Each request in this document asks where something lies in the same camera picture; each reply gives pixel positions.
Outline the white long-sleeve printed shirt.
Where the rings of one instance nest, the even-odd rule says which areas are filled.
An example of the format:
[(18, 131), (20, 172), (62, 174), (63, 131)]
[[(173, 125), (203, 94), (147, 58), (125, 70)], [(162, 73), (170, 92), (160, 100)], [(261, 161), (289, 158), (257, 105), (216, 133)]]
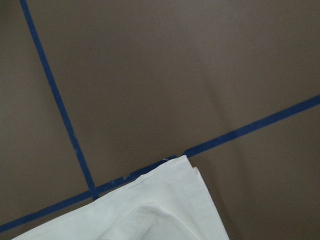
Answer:
[(182, 155), (92, 203), (19, 236), (21, 240), (226, 240), (198, 170)]

